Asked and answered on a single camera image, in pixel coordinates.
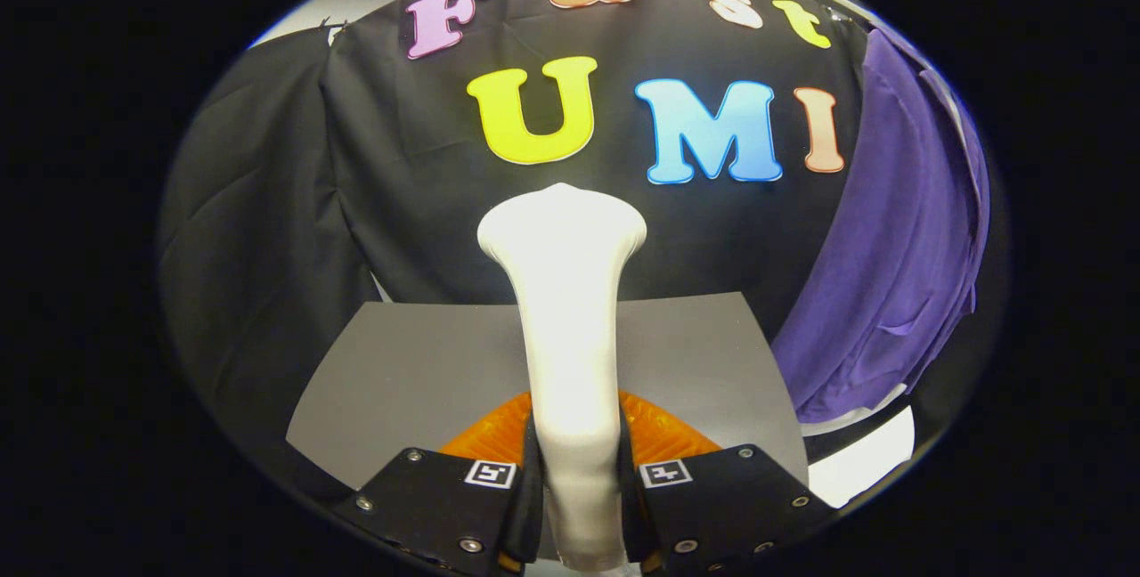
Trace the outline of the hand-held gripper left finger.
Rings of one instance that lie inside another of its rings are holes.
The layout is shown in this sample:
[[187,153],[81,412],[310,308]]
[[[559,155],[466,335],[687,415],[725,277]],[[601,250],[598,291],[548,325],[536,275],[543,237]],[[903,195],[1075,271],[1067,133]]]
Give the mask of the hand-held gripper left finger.
[[522,576],[539,556],[544,528],[544,462],[530,395],[502,403],[442,452],[397,452],[334,512],[437,572]]

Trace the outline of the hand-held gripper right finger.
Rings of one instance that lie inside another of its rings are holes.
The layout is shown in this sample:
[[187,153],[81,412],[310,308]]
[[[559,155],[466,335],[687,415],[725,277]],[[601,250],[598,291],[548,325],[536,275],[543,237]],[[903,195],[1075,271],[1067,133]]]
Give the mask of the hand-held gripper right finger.
[[749,576],[837,521],[754,442],[720,447],[654,403],[619,395],[622,543],[645,576]]

